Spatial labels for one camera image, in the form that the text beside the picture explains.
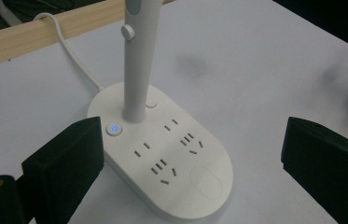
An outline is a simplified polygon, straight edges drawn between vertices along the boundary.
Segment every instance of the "white pole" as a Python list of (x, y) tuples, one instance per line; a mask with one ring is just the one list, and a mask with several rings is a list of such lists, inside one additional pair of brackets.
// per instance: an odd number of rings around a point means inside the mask
[(126, 0), (124, 118), (142, 122), (146, 116), (154, 45), (159, 23), (161, 0)]

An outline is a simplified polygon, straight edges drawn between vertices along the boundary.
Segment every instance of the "power strip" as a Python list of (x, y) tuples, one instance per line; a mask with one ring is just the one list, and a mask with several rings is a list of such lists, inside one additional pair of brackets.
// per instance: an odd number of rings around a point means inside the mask
[(149, 86), (146, 118), (123, 118), (124, 84), (100, 91), (88, 118), (100, 117), (105, 160), (159, 216), (207, 217), (228, 199), (233, 182), (223, 145), (163, 92)]

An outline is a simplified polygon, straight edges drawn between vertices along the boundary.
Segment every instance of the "white cable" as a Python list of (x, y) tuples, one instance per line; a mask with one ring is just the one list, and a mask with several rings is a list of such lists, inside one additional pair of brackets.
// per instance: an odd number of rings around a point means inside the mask
[(54, 21), (55, 28), (57, 29), (58, 37), (60, 38), (61, 43), (63, 44), (63, 48), (68, 52), (69, 56), (72, 58), (72, 60), (77, 64), (77, 66), (83, 71), (84, 75), (98, 88), (99, 91), (104, 89), (104, 86), (101, 85), (101, 83), (98, 81), (98, 79), (84, 66), (84, 64), (78, 59), (78, 57), (75, 55), (75, 53), (72, 51), (72, 49), (69, 47), (66, 40), (63, 38), (63, 33), (61, 31), (61, 26), (58, 23), (57, 19), (55, 17), (47, 12), (43, 12), (35, 16), (35, 20), (40, 20), (42, 18), (49, 17)]

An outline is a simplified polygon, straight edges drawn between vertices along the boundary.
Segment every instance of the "blue indicator light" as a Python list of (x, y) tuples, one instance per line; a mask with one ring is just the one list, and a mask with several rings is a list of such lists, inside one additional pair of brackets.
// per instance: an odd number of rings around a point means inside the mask
[(110, 127), (110, 130), (112, 132), (117, 132), (118, 131), (118, 125), (112, 125), (112, 127)]

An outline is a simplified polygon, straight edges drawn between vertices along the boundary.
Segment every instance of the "power button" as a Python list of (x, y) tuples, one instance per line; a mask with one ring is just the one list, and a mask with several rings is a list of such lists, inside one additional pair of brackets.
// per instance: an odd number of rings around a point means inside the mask
[(123, 128), (117, 123), (111, 123), (106, 126), (106, 132), (110, 136), (118, 136), (122, 133)]

